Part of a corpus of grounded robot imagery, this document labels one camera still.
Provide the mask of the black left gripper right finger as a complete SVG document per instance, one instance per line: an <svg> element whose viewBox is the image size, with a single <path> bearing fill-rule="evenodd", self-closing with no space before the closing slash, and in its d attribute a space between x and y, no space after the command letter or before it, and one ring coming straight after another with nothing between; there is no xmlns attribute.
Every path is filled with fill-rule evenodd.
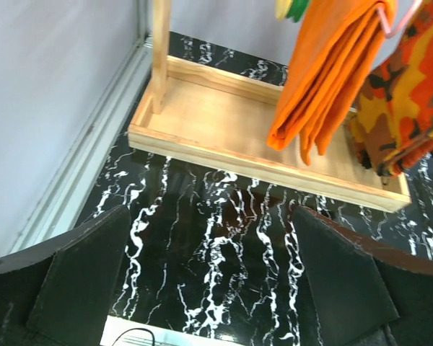
<svg viewBox="0 0 433 346"><path fill-rule="evenodd" d="M433 261L292 213L324 345L433 345Z"/></svg>

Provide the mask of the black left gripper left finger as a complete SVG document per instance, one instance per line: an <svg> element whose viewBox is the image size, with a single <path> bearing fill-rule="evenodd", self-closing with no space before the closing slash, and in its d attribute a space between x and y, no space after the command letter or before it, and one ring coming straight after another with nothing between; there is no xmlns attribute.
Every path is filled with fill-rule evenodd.
<svg viewBox="0 0 433 346"><path fill-rule="evenodd" d="M0 257L0 345L99 345L130 222L120 205Z"/></svg>

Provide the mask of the orange trousers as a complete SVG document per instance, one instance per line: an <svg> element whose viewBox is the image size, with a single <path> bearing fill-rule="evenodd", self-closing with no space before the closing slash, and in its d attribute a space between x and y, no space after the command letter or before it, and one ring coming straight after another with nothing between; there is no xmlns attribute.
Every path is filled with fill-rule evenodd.
<svg viewBox="0 0 433 346"><path fill-rule="evenodd" d="M385 41L378 8L393 22L397 1L316 0L305 13L267 144L285 149L299 138L300 156L326 153L333 134Z"/></svg>

